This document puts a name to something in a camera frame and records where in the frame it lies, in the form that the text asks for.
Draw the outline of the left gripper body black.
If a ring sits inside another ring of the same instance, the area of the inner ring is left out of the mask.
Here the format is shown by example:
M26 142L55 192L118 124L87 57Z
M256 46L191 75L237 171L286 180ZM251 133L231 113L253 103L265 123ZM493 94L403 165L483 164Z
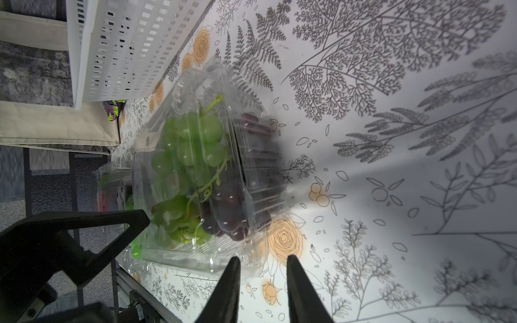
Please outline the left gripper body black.
M60 312L54 311L43 316L42 313L47 311L48 306L55 310L54 305L36 300L24 313L24 322L133 322L133 308L120 312L102 302Z

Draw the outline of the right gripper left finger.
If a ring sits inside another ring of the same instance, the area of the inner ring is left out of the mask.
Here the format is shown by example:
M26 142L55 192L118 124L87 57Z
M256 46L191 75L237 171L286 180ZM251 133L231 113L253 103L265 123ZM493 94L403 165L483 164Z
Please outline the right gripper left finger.
M238 257L232 257L226 266L212 295L201 311L196 323L238 322L240 295L241 263Z

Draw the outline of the clear clamshell container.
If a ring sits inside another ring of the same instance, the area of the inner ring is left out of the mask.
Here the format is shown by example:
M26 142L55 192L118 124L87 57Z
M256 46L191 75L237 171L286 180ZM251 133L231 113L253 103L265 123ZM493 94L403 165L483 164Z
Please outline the clear clamshell container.
M243 277L267 259L267 234L288 206L280 149L257 100L219 57L186 69L133 146L133 200L149 226L144 261Z
M92 173L92 202L95 212L133 210L133 174L112 161Z

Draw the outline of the dark purple grape bunch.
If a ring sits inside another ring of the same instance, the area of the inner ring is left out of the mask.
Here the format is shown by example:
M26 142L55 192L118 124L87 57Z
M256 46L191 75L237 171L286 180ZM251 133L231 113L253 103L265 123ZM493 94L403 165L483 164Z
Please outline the dark purple grape bunch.
M231 124L234 141L229 165L212 184L202 204L201 228L212 236L241 241L251 231L269 226L285 206L279 149L269 127L253 113L243 113Z

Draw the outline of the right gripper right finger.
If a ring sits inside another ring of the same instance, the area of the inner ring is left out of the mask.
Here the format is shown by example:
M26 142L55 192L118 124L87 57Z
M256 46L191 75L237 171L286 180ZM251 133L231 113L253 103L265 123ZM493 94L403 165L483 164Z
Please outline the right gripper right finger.
M290 322L333 323L297 256L289 255L286 269Z

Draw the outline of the white plastic basket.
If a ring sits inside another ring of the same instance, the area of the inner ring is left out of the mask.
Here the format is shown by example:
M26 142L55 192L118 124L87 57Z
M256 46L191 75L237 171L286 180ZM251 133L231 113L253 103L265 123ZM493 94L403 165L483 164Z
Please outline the white plastic basket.
M211 1L67 1L74 107L154 92Z

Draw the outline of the beige canvas tote bag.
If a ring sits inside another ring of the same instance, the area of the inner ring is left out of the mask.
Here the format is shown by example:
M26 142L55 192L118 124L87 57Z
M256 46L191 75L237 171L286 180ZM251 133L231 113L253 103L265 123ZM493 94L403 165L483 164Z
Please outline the beige canvas tote bag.
M1 12L1 145L109 154L117 124L99 102L75 109L67 24Z

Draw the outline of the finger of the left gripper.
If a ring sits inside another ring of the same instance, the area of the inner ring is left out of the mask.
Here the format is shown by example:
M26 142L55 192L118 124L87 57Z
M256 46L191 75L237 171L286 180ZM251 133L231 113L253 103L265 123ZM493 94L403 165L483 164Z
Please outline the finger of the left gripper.
M101 251L81 247L69 231L127 224ZM150 224L143 210L112 212L47 211L24 218L1 232L1 318L29 319L57 300L49 285L64 272L83 288Z

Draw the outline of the floral tablecloth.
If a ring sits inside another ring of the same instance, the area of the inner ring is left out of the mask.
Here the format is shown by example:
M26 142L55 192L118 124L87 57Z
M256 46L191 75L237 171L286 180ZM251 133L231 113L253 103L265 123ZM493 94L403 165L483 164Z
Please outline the floral tablecloth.
M269 115L292 190L241 322L289 320L290 254L335 322L516 321L515 1L216 1L129 102L119 165L213 55Z

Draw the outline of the pale green grape bunch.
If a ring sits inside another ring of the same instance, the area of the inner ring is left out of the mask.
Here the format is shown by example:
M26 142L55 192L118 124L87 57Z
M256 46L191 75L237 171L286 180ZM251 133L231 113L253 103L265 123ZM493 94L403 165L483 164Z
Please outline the pale green grape bunch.
M224 96L167 98L134 145L134 203L150 225L138 238L145 258L193 252L216 236L201 228L202 204L228 166Z

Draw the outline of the aluminium rail base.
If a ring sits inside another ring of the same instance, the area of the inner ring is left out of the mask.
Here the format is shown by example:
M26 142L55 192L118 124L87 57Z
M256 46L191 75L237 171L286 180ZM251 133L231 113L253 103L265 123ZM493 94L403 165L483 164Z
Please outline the aluminium rail base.
M113 271L118 322L181 322L124 269Z

